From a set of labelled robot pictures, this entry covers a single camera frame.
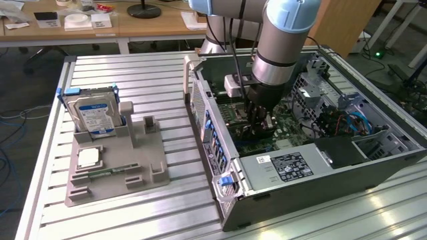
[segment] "wooden desk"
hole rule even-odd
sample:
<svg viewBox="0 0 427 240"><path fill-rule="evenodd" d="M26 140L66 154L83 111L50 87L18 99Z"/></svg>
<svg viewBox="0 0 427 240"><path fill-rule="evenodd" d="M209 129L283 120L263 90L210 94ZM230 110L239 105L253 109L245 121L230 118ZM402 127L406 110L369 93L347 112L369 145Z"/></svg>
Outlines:
<svg viewBox="0 0 427 240"><path fill-rule="evenodd" d="M101 28L85 31L66 31L65 30L65 16L61 16L62 27L39 28L35 14L38 12L55 12L66 9L57 5L53 0L27 1L23 7L23 12L30 16L30 26L19 29L5 29L3 41L37 41L37 40L62 40L62 39L87 39L99 37L117 37L119 36L119 16L111 16L111 28ZM5 24L11 24L9 19L5 19Z"/></svg>
<svg viewBox="0 0 427 240"><path fill-rule="evenodd" d="M139 19L129 15L129 6L137 2L113 2L117 15L111 16L111 28L101 28L85 31L65 30L65 16L61 17L62 27L39 28L34 12L55 12L65 9L53 0L26 2L23 12L31 17L29 27L19 29L5 29L10 24L9 19L0 19L0 48L2 47L30 47L30 46L58 46L77 44L118 43L122 54L130 53L129 43L135 41L162 41L183 39L205 39L206 31L191 31L186 28L182 19L181 9L189 9L183 2L159 2L162 15L154 19Z"/></svg>
<svg viewBox="0 0 427 240"><path fill-rule="evenodd" d="M185 2L171 2L165 3L161 1L147 2L149 4L155 4L162 9L162 15L153 19L139 19L129 15L127 9L130 6L135 5L133 2L121 2L118 6L119 12L119 34L121 37L141 37L141 36L171 36L171 35L205 35L206 30L189 30L182 19L182 12L171 7L181 9L189 9L190 6Z"/></svg>

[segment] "metal table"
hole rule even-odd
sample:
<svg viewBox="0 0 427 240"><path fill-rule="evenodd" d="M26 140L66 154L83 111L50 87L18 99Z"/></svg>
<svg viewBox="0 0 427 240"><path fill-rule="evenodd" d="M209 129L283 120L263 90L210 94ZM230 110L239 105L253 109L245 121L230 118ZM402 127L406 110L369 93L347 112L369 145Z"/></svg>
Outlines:
<svg viewBox="0 0 427 240"><path fill-rule="evenodd" d="M66 207L74 122L55 99L17 239L426 239L427 161L366 192L222 232L185 109L189 53L83 56L65 63L59 87L97 88L117 82L122 101L135 104L133 119L155 115L161 120L171 184Z"/></svg>

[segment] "power supply label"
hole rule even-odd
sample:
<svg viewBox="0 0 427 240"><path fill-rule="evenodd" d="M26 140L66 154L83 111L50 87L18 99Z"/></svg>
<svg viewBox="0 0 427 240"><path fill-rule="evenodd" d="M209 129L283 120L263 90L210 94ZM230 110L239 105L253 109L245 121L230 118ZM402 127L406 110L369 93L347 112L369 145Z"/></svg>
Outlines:
<svg viewBox="0 0 427 240"><path fill-rule="evenodd" d="M299 152L271 157L270 159L283 182L290 182L314 175L314 172Z"/></svg>

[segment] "green circuit board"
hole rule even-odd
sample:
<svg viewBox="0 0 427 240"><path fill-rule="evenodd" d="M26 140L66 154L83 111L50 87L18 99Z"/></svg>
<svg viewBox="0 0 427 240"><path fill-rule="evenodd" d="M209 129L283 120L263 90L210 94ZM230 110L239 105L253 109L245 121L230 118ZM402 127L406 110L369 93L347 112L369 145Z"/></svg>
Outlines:
<svg viewBox="0 0 427 240"><path fill-rule="evenodd" d="M241 139L243 128L249 126L245 103L227 103L218 106L241 157L297 147L306 144L310 140L301 128L298 120L287 113L289 107L286 100L283 100L274 109L274 116L278 122L274 136L251 141L243 141Z"/></svg>

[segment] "blue hard drive label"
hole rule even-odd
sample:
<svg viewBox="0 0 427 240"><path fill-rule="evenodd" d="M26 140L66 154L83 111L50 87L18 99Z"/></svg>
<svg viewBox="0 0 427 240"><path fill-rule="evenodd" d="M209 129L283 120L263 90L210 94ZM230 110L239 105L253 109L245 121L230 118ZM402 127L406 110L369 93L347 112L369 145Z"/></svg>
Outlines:
<svg viewBox="0 0 427 240"><path fill-rule="evenodd" d="M113 117L109 115L109 105L93 104L79 107L82 120L87 130L94 134L95 138L105 137L105 134L111 133L115 130L115 124Z"/></svg>
<svg viewBox="0 0 427 240"><path fill-rule="evenodd" d="M87 106L81 106L79 109L81 110L91 110L91 109L102 109L102 108L107 108L109 105L107 104L94 104L94 105L87 105Z"/></svg>

